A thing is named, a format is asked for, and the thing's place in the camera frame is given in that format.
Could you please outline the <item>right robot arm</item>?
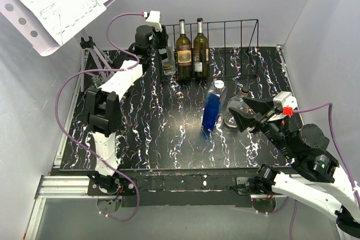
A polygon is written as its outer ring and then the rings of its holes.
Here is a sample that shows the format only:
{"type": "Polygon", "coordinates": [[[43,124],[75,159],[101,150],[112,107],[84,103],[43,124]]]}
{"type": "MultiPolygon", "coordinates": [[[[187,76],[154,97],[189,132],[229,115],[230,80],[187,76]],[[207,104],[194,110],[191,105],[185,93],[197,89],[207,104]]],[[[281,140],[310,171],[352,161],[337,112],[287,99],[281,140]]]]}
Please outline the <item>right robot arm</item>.
{"type": "Polygon", "coordinates": [[[350,236],[359,237],[359,186],[348,172],[345,162],[327,151],[328,139],[316,124],[306,124],[292,130],[290,120],[299,112],[296,98],[290,92],[280,92],[271,99],[244,97],[243,102],[252,110],[230,106],[239,131],[262,132],[287,158],[291,167],[304,179],[318,185],[321,190],[291,178],[269,165],[263,164],[256,176],[232,187],[236,192],[283,194],[323,213],[339,229],[350,236]]]}

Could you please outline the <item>clear square bottle orange label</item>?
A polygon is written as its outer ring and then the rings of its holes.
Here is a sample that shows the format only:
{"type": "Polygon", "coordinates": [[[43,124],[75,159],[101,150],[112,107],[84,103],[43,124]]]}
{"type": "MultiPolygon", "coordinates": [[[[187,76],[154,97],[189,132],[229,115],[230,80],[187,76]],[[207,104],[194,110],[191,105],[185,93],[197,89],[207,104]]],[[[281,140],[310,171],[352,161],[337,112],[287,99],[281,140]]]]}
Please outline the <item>clear square bottle orange label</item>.
{"type": "Polygon", "coordinates": [[[174,75],[176,73],[174,48],[172,45],[167,46],[166,49],[159,50],[161,56],[161,65],[165,76],[174,75]]]}

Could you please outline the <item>blue square glass bottle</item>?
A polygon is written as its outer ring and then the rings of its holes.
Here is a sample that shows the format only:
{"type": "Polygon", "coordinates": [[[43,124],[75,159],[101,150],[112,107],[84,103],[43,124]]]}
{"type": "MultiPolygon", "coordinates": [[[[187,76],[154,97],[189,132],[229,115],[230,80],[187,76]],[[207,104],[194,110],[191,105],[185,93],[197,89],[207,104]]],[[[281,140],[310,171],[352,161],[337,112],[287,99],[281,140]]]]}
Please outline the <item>blue square glass bottle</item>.
{"type": "Polygon", "coordinates": [[[202,117],[202,127],[205,130],[214,130],[221,114],[226,95],[227,87],[224,81],[215,80],[206,94],[204,114],[202,117]]]}

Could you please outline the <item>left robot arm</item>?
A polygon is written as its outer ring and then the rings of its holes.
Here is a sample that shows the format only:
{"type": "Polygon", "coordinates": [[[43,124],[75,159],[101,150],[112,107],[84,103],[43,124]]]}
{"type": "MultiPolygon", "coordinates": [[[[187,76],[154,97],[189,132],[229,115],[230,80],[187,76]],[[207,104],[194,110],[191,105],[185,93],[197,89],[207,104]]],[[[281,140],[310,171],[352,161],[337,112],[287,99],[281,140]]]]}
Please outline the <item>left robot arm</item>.
{"type": "Polygon", "coordinates": [[[165,26],[160,26],[160,29],[149,25],[137,27],[135,41],[128,52],[136,55],[139,63],[134,57],[124,54],[119,61],[114,62],[116,68],[124,71],[116,72],[100,87],[88,89],[85,100],[87,123],[97,154],[92,180],[108,195],[115,194],[120,187],[119,180],[113,177],[114,170],[118,168],[115,137],[122,119],[120,100],[145,75],[159,51],[167,47],[168,38],[165,26]]]}

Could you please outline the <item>tall clear bottle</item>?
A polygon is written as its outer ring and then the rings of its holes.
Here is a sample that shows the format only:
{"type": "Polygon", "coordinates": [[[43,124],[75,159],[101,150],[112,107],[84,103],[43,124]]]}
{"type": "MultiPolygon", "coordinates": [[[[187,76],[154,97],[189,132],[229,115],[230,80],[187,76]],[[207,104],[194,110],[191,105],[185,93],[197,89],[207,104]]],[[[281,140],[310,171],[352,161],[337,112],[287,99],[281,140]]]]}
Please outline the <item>tall clear bottle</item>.
{"type": "Polygon", "coordinates": [[[104,79],[103,79],[103,77],[101,75],[92,76],[91,81],[92,81],[92,86],[94,86],[96,88],[99,88],[103,84],[105,84],[105,81],[104,81],[104,79]]]}

